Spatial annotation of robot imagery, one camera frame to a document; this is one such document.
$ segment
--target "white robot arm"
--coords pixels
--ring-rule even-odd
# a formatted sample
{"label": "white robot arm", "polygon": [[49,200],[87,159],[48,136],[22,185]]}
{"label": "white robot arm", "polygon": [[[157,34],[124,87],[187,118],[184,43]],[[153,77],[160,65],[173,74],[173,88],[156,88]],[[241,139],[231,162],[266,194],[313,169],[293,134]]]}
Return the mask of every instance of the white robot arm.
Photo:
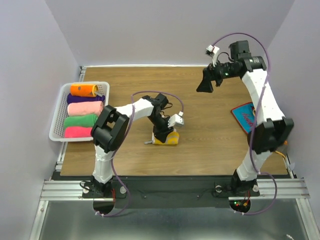
{"label": "white robot arm", "polygon": [[[197,92],[212,93],[211,81],[219,87],[223,79],[240,77],[251,96],[253,105],[258,107],[259,98],[267,77],[267,67],[261,56],[252,56],[248,41],[237,41],[230,46],[230,62],[220,63],[220,49],[208,46],[206,54],[212,57],[212,63],[204,68],[203,78],[196,89]],[[290,118],[286,118],[275,100],[269,83],[266,84],[261,106],[257,115],[256,128],[252,141],[252,158],[258,171],[266,159],[287,139],[294,126]],[[257,171],[253,166],[248,149],[242,164],[232,176],[231,187],[234,191],[248,190],[253,187]]]}
{"label": "white robot arm", "polygon": [[[267,77],[267,71],[255,69],[247,71],[241,78],[249,91],[254,108],[257,109],[258,101],[261,96],[262,88]],[[281,121],[285,115],[280,110],[269,83],[266,84],[261,107],[257,115],[257,126],[266,123],[268,119],[273,122]],[[258,170],[263,166],[267,158],[272,154],[270,150],[257,154],[253,151],[252,156]],[[257,172],[250,159],[250,149],[248,149],[242,164],[236,170],[241,181],[252,181],[257,178]]]}
{"label": "white robot arm", "polygon": [[[97,191],[101,193],[107,191],[107,183],[113,177],[111,160],[126,137],[129,119],[133,115],[133,106],[132,122],[148,117],[153,123],[153,139],[162,144],[169,144],[168,139],[170,139],[171,142],[175,141],[174,144],[178,144],[179,135],[174,126],[184,125],[183,113],[164,117],[160,112],[168,103],[167,97],[160,93],[155,98],[144,96],[133,105],[128,104],[116,108],[110,105],[104,107],[91,131],[95,148],[95,166],[91,182]],[[114,126],[110,127],[108,123],[114,123]]]}

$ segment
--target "green towel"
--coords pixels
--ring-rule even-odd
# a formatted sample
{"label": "green towel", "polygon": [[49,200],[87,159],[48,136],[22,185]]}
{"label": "green towel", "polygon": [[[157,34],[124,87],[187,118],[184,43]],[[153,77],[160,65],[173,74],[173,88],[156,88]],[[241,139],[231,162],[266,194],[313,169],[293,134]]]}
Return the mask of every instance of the green towel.
{"label": "green towel", "polygon": [[68,116],[64,120],[64,129],[67,127],[84,127],[84,128],[92,128],[98,116],[95,114],[88,114],[84,116]]}

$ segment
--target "wooden tabletop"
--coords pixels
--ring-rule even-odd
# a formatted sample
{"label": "wooden tabletop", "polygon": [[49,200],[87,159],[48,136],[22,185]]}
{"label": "wooden tabletop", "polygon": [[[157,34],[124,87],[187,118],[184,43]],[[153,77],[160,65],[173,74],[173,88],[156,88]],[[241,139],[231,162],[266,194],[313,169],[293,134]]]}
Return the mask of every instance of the wooden tabletop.
{"label": "wooden tabletop", "polygon": [[[115,169],[126,176],[232,175],[248,150],[247,136],[231,109],[250,102],[250,95],[239,78],[223,81],[213,93],[196,92],[202,67],[94,67],[87,68],[84,81],[110,84],[109,104],[127,105],[137,91],[170,92],[184,102],[184,127],[178,128],[179,144],[145,145],[153,125],[147,117],[135,121],[115,159]],[[135,101],[146,94],[135,97]],[[168,96],[178,113],[180,103]],[[69,142],[62,165],[62,176],[90,176],[95,164],[92,142]],[[287,174],[282,158],[273,154],[262,167],[271,174]]]}

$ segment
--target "white basket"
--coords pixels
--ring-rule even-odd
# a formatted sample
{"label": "white basket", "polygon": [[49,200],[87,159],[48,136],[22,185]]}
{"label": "white basket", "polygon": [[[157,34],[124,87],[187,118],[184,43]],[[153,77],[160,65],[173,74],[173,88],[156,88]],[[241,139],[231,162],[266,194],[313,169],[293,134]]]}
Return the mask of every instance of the white basket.
{"label": "white basket", "polygon": [[105,101],[103,102],[104,106],[108,105],[109,101],[109,83],[105,81],[86,81],[86,82],[72,82],[63,85],[60,89],[59,97],[56,102],[49,138],[55,142],[87,142],[93,140],[92,137],[74,137],[74,138],[65,138],[65,128],[64,122],[66,117],[68,117],[68,103],[67,97],[70,93],[70,87],[72,84],[95,84],[98,86],[98,92],[105,95]]}

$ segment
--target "pink towel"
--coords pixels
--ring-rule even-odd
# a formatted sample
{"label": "pink towel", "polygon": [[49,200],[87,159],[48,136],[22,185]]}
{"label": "pink towel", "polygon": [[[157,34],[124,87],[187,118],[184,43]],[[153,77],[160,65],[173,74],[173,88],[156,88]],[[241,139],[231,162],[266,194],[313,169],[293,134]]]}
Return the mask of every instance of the pink towel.
{"label": "pink towel", "polygon": [[104,108],[102,101],[75,102],[68,105],[69,116],[100,115]]}
{"label": "pink towel", "polygon": [[89,138],[92,127],[69,126],[64,131],[65,138]]}

